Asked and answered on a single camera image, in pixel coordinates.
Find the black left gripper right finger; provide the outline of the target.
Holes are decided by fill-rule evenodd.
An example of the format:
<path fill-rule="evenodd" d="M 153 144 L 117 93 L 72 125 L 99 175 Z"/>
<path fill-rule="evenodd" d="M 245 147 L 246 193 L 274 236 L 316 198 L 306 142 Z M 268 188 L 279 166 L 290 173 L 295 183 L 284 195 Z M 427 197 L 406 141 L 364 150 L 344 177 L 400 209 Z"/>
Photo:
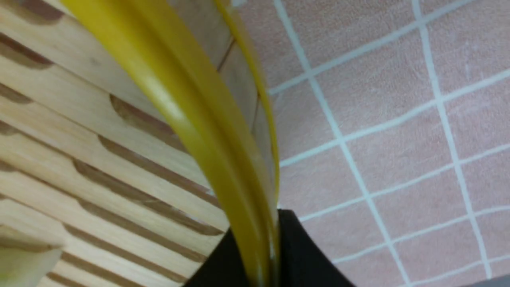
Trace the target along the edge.
<path fill-rule="evenodd" d="M 292 210 L 279 209 L 281 287 L 353 287 L 317 247 Z"/>

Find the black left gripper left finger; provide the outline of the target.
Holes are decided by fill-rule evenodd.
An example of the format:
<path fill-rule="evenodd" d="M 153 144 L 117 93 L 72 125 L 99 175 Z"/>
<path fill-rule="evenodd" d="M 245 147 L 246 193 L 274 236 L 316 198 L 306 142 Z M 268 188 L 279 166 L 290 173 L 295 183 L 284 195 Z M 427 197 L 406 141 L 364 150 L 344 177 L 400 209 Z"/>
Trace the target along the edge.
<path fill-rule="evenodd" d="M 229 229 L 185 287 L 249 287 L 240 252 Z"/>

